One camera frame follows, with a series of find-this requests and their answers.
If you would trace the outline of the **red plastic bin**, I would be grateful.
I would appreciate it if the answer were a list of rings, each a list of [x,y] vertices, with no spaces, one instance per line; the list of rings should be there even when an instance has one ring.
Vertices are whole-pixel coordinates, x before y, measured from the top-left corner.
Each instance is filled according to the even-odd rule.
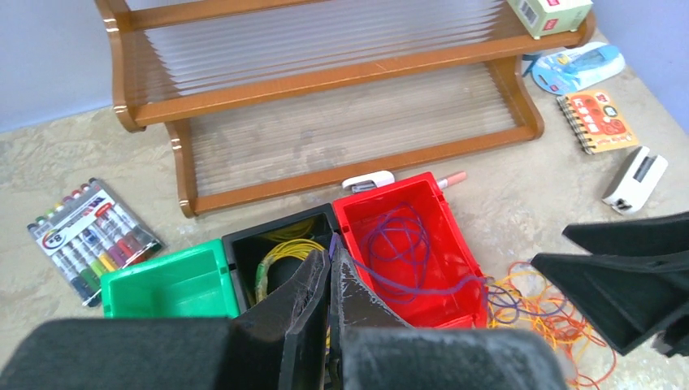
[[[484,328],[485,276],[436,178],[422,173],[332,203],[353,267],[413,327]]]

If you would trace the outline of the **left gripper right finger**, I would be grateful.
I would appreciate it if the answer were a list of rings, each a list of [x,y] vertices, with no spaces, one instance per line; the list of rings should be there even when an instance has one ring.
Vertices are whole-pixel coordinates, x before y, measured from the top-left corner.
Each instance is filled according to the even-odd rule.
[[[335,389],[565,389],[554,352],[517,329],[412,328],[330,251]]]

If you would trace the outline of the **green plastic bin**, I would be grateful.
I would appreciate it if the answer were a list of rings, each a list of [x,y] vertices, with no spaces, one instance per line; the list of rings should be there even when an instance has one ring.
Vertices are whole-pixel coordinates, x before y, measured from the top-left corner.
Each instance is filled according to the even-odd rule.
[[[219,239],[104,275],[102,308],[109,319],[235,318],[241,312]]]

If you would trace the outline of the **black plastic bin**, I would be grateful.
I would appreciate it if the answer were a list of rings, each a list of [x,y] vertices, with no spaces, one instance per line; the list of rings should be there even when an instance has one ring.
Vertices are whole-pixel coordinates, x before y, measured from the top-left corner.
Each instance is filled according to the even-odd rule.
[[[275,247],[284,242],[309,240],[328,248],[336,232],[340,232],[340,225],[332,205],[325,203],[222,236],[239,311],[243,313],[255,305],[258,266]]]

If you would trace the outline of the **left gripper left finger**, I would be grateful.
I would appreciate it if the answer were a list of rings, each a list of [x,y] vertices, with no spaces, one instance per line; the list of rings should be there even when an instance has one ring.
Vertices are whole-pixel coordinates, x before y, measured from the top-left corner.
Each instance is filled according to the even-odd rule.
[[[33,330],[4,389],[319,389],[330,260],[315,250],[239,317],[68,318]]]

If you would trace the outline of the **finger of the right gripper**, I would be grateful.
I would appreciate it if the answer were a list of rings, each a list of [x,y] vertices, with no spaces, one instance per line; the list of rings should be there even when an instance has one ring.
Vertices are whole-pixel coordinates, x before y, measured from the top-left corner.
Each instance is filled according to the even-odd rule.
[[[586,254],[538,253],[531,265],[609,345],[626,355],[650,337],[688,355],[688,214],[578,223],[563,236]]]

